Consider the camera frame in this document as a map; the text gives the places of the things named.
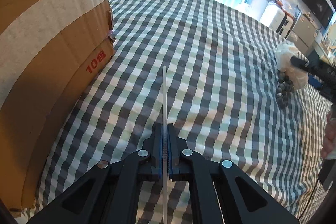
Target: silver screw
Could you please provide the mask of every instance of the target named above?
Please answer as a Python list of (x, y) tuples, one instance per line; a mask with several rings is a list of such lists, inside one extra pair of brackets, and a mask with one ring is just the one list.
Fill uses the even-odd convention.
[(106, 160), (101, 160), (97, 165), (99, 169), (104, 169), (109, 166), (109, 163)]
[(140, 157), (146, 157), (146, 156), (148, 155), (148, 151), (147, 151), (147, 150), (144, 150), (144, 149), (139, 150), (139, 151), (138, 151), (138, 155), (139, 155)]
[(193, 151), (190, 149), (183, 149), (182, 154), (184, 156), (191, 156), (193, 154)]
[(231, 168), (232, 167), (232, 161), (230, 161), (230, 160), (223, 160), (222, 165), (225, 168)]

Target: television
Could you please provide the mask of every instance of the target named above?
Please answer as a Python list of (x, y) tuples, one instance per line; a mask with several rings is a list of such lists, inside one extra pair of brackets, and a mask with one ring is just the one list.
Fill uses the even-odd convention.
[(327, 28), (334, 14), (326, 0), (302, 0), (316, 16), (324, 28)]

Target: hand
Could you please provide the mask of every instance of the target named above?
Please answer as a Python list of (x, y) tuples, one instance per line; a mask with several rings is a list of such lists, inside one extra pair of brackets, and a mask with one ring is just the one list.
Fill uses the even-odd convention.
[(325, 126), (325, 136), (323, 138), (323, 147), (321, 157), (324, 159), (334, 150), (334, 138), (336, 137), (336, 120), (330, 121), (331, 111), (327, 114), (327, 125)]

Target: brown cardboard box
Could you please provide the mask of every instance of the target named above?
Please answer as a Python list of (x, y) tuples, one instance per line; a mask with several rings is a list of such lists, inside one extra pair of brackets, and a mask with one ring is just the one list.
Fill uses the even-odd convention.
[(0, 198), (32, 207), (67, 115), (114, 54), (107, 0), (0, 0)]

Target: bed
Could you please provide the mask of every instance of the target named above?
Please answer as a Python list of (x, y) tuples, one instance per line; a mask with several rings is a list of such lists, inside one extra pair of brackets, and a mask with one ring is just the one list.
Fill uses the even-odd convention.
[[(168, 122), (188, 147), (230, 159), (296, 217), (321, 168), (330, 103), (310, 86), (275, 101), (278, 34), (213, 0), (109, 0), (116, 54), (68, 116), (46, 161), (36, 208), (50, 203), (100, 160), (140, 149), (162, 120), (167, 67)], [(162, 222), (162, 185), (144, 183), (137, 223)], [(168, 220), (191, 223), (187, 183), (169, 182)], [(318, 184), (306, 223), (326, 192)]]

